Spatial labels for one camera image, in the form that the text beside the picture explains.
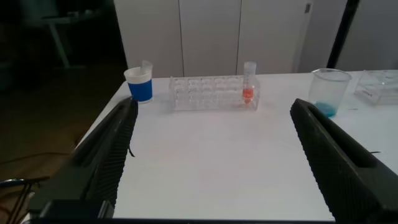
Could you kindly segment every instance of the blue liquid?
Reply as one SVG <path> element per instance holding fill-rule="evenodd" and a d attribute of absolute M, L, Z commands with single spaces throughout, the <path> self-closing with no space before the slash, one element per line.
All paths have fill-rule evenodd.
<path fill-rule="evenodd" d="M 324 115 L 328 116 L 328 118 L 332 118 L 336 115 L 337 111 L 327 103 L 316 102 L 314 104 L 319 111 L 321 111 Z"/>

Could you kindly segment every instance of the test tube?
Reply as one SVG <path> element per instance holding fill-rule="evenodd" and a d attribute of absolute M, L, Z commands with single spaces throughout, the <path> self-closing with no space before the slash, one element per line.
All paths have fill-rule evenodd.
<path fill-rule="evenodd" d="M 243 65 L 243 92 L 242 97 L 245 104 L 250 103 L 253 100 L 254 85 L 253 78 L 256 74 L 255 62 L 245 62 Z"/>

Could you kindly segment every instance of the cable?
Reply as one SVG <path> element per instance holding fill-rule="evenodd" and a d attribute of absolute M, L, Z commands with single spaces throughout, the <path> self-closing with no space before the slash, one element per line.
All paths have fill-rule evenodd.
<path fill-rule="evenodd" d="M 10 162 L 17 162 L 17 161 L 21 161 L 21 160 L 24 160 L 24 159 L 30 159 L 32 157 L 44 156 L 44 155 L 69 156 L 70 154 L 69 153 L 64 153 L 64 152 L 42 152 L 42 153 L 38 153 L 38 154 L 33 154 L 33 155 L 29 155 L 29 156 L 23 156 L 23 157 L 11 159 L 9 161 L 0 162 L 0 166 L 4 165 L 4 164 L 8 164 Z"/>

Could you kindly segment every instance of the transparent plastic container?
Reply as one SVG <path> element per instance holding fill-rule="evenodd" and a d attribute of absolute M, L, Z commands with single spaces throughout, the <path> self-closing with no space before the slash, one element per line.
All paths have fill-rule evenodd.
<path fill-rule="evenodd" d="M 398 105 L 398 70 L 364 71 L 354 94 L 372 105 Z"/>
<path fill-rule="evenodd" d="M 170 78 L 169 92 L 175 111 L 257 110 L 260 84 L 253 78 L 253 98 L 243 100 L 243 76 Z"/>
<path fill-rule="evenodd" d="M 334 117 L 343 99 L 351 75 L 336 69 L 322 68 L 314 74 L 308 100 L 324 115 Z"/>

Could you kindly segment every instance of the white table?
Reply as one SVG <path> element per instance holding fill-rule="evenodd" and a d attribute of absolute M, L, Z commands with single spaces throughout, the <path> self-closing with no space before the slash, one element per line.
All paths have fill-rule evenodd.
<path fill-rule="evenodd" d="M 332 120 L 398 173 L 398 106 L 372 107 L 351 80 Z M 253 111 L 174 112 L 168 78 L 153 79 L 154 99 L 139 105 L 119 183 L 115 218 L 333 220 L 308 165 L 289 111 L 307 99 L 312 74 L 258 75 Z M 88 133 L 119 100 L 123 83 Z"/>

